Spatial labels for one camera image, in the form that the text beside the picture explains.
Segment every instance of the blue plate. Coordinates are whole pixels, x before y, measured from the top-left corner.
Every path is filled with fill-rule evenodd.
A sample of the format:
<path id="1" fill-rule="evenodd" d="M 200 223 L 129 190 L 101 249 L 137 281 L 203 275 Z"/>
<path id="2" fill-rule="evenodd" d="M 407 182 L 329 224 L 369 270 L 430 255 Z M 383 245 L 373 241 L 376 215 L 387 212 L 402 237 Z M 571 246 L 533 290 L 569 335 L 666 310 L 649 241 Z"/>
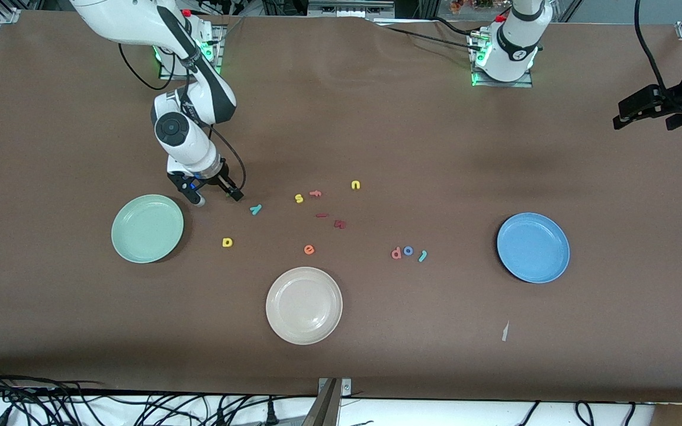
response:
<path id="1" fill-rule="evenodd" d="M 558 224 L 538 213 L 520 213 L 498 230 L 498 256 L 520 280 L 534 284 L 556 280 L 570 262 L 568 237 Z"/>

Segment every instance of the white paper scrap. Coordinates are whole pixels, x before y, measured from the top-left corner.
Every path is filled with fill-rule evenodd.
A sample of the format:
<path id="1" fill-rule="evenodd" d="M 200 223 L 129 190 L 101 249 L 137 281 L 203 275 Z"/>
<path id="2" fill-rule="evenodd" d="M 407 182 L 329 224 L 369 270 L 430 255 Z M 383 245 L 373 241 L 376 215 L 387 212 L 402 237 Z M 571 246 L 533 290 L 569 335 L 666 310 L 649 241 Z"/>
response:
<path id="1" fill-rule="evenodd" d="M 507 321 L 507 326 L 504 327 L 504 334 L 501 335 L 501 341 L 502 342 L 507 341 L 507 333 L 509 333 L 509 321 Z"/>

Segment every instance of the black cable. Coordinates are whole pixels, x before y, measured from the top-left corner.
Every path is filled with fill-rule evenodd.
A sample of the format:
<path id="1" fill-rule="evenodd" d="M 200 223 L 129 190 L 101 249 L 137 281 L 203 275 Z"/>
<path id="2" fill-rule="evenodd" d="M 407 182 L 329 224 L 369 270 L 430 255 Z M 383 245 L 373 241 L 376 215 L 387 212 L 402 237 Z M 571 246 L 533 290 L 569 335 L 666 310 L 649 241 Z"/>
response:
<path id="1" fill-rule="evenodd" d="M 204 403 L 204 409 L 205 409 L 204 418 L 208 418 L 209 417 L 209 404 L 207 404 L 207 399 L 202 397 L 201 402 Z"/>
<path id="2" fill-rule="evenodd" d="M 36 383 L 41 383 L 42 385 L 54 386 L 53 389 L 43 389 L 43 388 L 19 388 L 16 386 L 16 380 L 31 381 Z M 26 416 L 27 424 L 29 426 L 35 424 L 35 426 L 75 426 L 76 424 L 86 424 L 78 415 L 78 409 L 76 409 L 76 404 L 86 405 L 87 410 L 91 413 L 92 417 L 96 420 L 99 426 L 105 426 L 100 417 L 97 416 L 93 407 L 89 404 L 97 399 L 110 398 L 120 404 L 128 405 L 144 405 L 144 411 L 141 413 L 140 418 L 136 422 L 143 423 L 144 420 L 153 415 L 157 410 L 163 410 L 167 412 L 167 415 L 163 418 L 164 421 L 167 418 L 172 418 L 174 416 L 182 415 L 189 418 L 189 423 L 193 425 L 193 421 L 201 421 L 198 416 L 192 415 L 189 412 L 184 412 L 179 409 L 184 407 L 186 404 L 190 404 L 195 399 L 204 398 L 206 394 L 204 393 L 163 393 L 156 401 L 152 402 L 149 396 L 146 402 L 133 402 L 125 401 L 122 399 L 114 398 L 113 396 L 100 395 L 90 401 L 86 399 L 83 394 L 83 389 L 81 388 L 81 383 L 99 383 L 89 380 L 51 380 L 45 377 L 31 377 L 24 375 L 0 375 L 0 395 L 2 400 L 6 404 L 10 404 L 11 410 L 17 410 L 24 413 Z M 163 404 L 172 401 L 179 396 L 192 396 L 183 404 L 178 407 L 171 409 L 165 407 Z M 46 423 L 43 424 L 38 420 L 33 414 L 30 413 L 28 405 L 37 405 L 43 415 L 46 416 Z"/>
<path id="3" fill-rule="evenodd" d="M 468 35 L 470 35 L 470 31 L 460 30 L 459 28 L 453 26 L 453 25 L 451 24 L 451 22 L 447 21 L 447 20 L 444 19 L 443 17 L 434 16 L 434 17 L 431 17 L 431 18 L 430 18 L 430 21 L 439 21 L 439 22 L 441 22 L 441 24 L 444 24 L 444 25 L 446 25 L 447 27 L 449 27 L 450 30 L 452 30 L 452 31 L 454 31 L 455 33 L 458 33 L 458 34 L 462 34 L 463 36 L 468 36 Z"/>
<path id="4" fill-rule="evenodd" d="M 644 51 L 644 54 L 646 54 L 646 59 L 649 60 L 649 65 L 652 67 L 652 72 L 657 79 L 657 86 L 660 87 L 660 94 L 668 102 L 670 102 L 671 105 L 682 111 L 682 105 L 675 101 L 673 95 L 665 86 L 665 81 L 663 80 L 662 74 L 660 73 L 660 68 L 657 66 L 657 62 L 654 59 L 652 51 L 649 50 L 649 46 L 646 45 L 646 40 L 644 40 L 644 35 L 641 33 L 641 0 L 636 0 L 636 5 L 633 8 L 633 27 L 636 30 L 636 38 L 638 38 L 638 43 L 641 45 L 641 49 Z"/>
<path id="5" fill-rule="evenodd" d="M 230 413 L 230 418 L 228 418 L 228 421 L 225 422 L 225 426 L 230 426 L 230 424 L 233 423 L 233 419 L 236 418 L 236 414 L 239 412 L 241 407 L 243 407 L 243 405 L 246 404 L 246 401 L 249 401 L 249 398 L 251 398 L 251 396 L 247 396 L 246 398 L 241 400 L 239 406 L 235 407 L 235 409 Z"/>
<path id="6" fill-rule="evenodd" d="M 241 398 L 236 399 L 235 401 L 231 402 L 230 404 L 225 405 L 225 407 L 223 407 L 223 405 L 222 405 L 223 400 L 225 399 L 225 396 L 220 397 L 220 403 L 217 404 L 217 411 L 213 415 L 206 417 L 204 419 L 204 421 L 202 423 L 200 423 L 201 426 L 205 426 L 207 424 L 207 422 L 211 421 L 213 418 L 216 419 L 216 421 L 214 421 L 214 424 L 216 426 L 224 426 L 225 425 L 225 417 L 226 417 L 226 415 L 224 415 L 224 413 L 223 413 L 224 410 L 227 409 L 228 407 L 230 407 L 230 405 L 237 404 L 241 399 L 246 399 L 249 397 L 251 397 L 251 396 L 249 396 L 249 395 L 242 396 Z"/>
<path id="7" fill-rule="evenodd" d="M 186 99 L 189 96 L 189 84 L 191 83 L 191 70 L 186 68 L 186 85 L 184 86 L 184 95 L 181 97 L 181 113 L 186 115 L 186 111 L 184 110 L 184 103 L 182 102 L 183 99 Z"/>
<path id="8" fill-rule="evenodd" d="M 203 394 L 196 394 L 195 397 L 193 397 L 191 399 L 187 399 L 183 404 L 178 405 L 173 410 L 178 411 L 178 410 L 182 409 L 185 405 L 191 404 L 191 402 L 194 402 L 195 400 L 202 398 L 202 397 L 204 397 Z M 163 417 L 159 421 L 155 421 L 154 425 L 155 426 L 162 426 L 162 424 L 165 423 L 165 420 L 168 420 L 168 418 L 173 418 L 176 415 L 178 415 L 178 413 L 173 414 L 173 410 L 170 410 L 170 412 L 168 412 L 168 414 L 165 415 L 165 417 Z M 194 416 L 194 417 L 195 417 L 195 420 L 201 421 L 201 418 L 198 418 L 197 416 Z"/>
<path id="9" fill-rule="evenodd" d="M 522 423 L 518 424 L 517 426 L 525 426 L 528 424 L 528 421 L 530 421 L 530 416 L 533 415 L 533 412 L 538 408 L 538 405 L 541 404 L 541 401 L 536 401 L 533 403 L 533 407 L 530 407 L 530 410 L 528 410 L 528 413 L 525 415 L 525 420 L 523 420 Z"/>
<path id="10" fill-rule="evenodd" d="M 447 45 L 464 47 L 465 49 L 471 49 L 471 50 L 481 50 L 481 48 L 479 48 L 478 46 L 468 46 L 468 45 L 465 45 L 462 43 L 455 43 L 454 41 L 443 40 L 442 38 L 431 37 L 430 35 L 412 33 L 411 31 L 407 31 L 407 30 L 400 30 L 398 28 L 391 28 L 391 27 L 387 27 L 387 28 L 389 30 L 392 30 L 392 31 L 395 31 L 398 33 L 409 34 L 410 36 L 415 36 L 415 37 L 420 37 L 420 38 L 427 38 L 428 40 L 438 41 L 439 43 L 446 43 Z"/>
<path id="11" fill-rule="evenodd" d="M 590 419 L 590 423 L 588 421 L 585 421 L 583 416 L 580 415 L 580 405 L 584 405 L 586 410 L 588 410 L 588 418 Z M 578 416 L 578 420 L 580 420 L 581 423 L 585 424 L 585 426 L 593 426 L 593 412 L 591 411 L 591 406 L 588 405 L 588 402 L 586 401 L 578 401 L 575 403 L 575 415 Z"/>
<path id="12" fill-rule="evenodd" d="M 628 402 L 628 404 L 630 404 L 630 411 L 628 411 L 628 416 L 625 418 L 623 426 L 630 424 L 630 419 L 633 418 L 633 413 L 636 412 L 636 402 Z"/>
<path id="13" fill-rule="evenodd" d="M 233 156 L 236 157 L 236 161 L 239 162 L 239 166 L 241 167 L 241 184 L 239 185 L 239 191 L 244 188 L 244 185 L 246 185 L 246 166 L 244 166 L 244 162 L 241 159 L 241 156 L 239 156 L 238 153 L 236 153 L 236 149 L 233 148 L 233 146 L 230 145 L 230 143 L 223 137 L 223 135 L 220 134 L 214 127 L 212 127 L 211 124 L 208 124 L 209 129 L 214 132 L 214 134 L 217 135 L 217 137 L 220 138 L 221 141 L 225 144 L 225 146 L 230 149 L 231 153 L 233 153 Z"/>
<path id="14" fill-rule="evenodd" d="M 168 87 L 168 84 L 170 84 L 170 81 L 173 81 L 173 75 L 175 73 L 175 57 L 173 57 L 173 69 L 170 71 L 170 76 L 168 77 L 168 81 L 166 81 L 165 84 L 162 85 L 162 87 L 154 87 L 151 84 L 146 83 L 146 81 L 143 78 L 141 78 L 141 76 L 138 73 L 136 73 L 136 70 L 134 70 L 133 67 L 130 66 L 130 63 L 128 63 L 128 60 L 125 58 L 125 53 L 123 52 L 123 45 L 121 45 L 120 43 L 117 43 L 117 48 L 120 51 L 120 56 L 123 57 L 123 62 L 125 62 L 125 65 L 128 67 L 130 72 L 132 72 L 133 75 L 136 76 L 136 78 L 138 78 L 139 81 L 144 84 L 144 86 L 149 87 L 149 89 L 163 90 L 166 87 Z"/>
<path id="15" fill-rule="evenodd" d="M 288 396 L 273 396 L 272 398 L 274 401 L 277 401 L 279 399 L 307 398 L 307 397 L 315 397 L 315 396 L 312 396 L 312 395 L 288 395 Z M 265 402 L 267 402 L 267 401 L 268 401 L 267 399 L 263 399 L 262 401 L 250 402 L 249 404 L 242 405 L 241 407 L 239 407 L 239 409 L 248 409 L 249 407 L 254 407 L 254 405 L 265 404 Z"/>
<path id="16" fill-rule="evenodd" d="M 276 426 L 281 423 L 275 415 L 275 404 L 273 404 L 273 397 L 268 397 L 268 417 L 265 419 L 265 426 Z"/>
<path id="17" fill-rule="evenodd" d="M 7 426 L 7 422 L 9 421 L 9 416 L 12 412 L 12 405 L 7 407 L 6 410 L 0 415 L 0 426 Z"/>

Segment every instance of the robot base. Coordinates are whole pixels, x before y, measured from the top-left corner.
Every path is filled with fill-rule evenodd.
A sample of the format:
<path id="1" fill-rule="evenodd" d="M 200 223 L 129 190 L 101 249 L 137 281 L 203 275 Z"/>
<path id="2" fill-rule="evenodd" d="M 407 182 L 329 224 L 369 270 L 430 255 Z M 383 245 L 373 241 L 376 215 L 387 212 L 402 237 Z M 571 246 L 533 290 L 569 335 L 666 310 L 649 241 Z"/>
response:
<path id="1" fill-rule="evenodd" d="M 481 28 L 480 31 L 473 31 L 471 35 L 467 36 L 469 46 L 478 46 L 485 48 L 488 27 Z M 470 68 L 471 68 L 471 82 L 473 86 L 493 86 L 493 87 L 533 87 L 533 79 L 530 77 L 530 70 L 525 71 L 519 80 L 505 82 L 490 78 L 484 70 L 477 66 L 478 56 L 482 51 L 470 50 Z"/>

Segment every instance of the brown table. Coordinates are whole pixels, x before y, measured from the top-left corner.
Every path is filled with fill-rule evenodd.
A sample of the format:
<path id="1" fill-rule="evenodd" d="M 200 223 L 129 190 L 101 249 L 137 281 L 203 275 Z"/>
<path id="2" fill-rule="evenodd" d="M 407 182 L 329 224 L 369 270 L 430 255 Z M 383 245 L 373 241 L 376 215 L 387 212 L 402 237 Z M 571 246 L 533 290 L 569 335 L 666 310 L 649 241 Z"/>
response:
<path id="1" fill-rule="evenodd" d="M 678 81 L 682 41 L 645 33 Z M 682 129 L 612 129 L 617 102 L 654 80 L 631 27 L 552 25 L 543 43 L 533 89 L 496 89 L 471 86 L 459 48 L 360 19 L 246 19 L 223 67 L 239 107 L 220 126 L 246 197 L 208 189 L 194 208 L 165 177 L 156 93 L 117 46 L 76 14 L 24 12 L 0 33 L 0 370 L 146 390 L 312 393 L 349 376 L 367 396 L 682 400 Z M 151 49 L 126 51 L 153 75 Z M 131 264 L 110 226 L 147 193 L 175 199 L 186 231 L 167 259 Z M 552 283 L 496 256 L 520 211 L 571 241 Z M 425 262 L 391 259 L 406 245 Z M 344 297 L 338 329 L 306 347 L 265 318 L 269 286 L 300 265 Z"/>

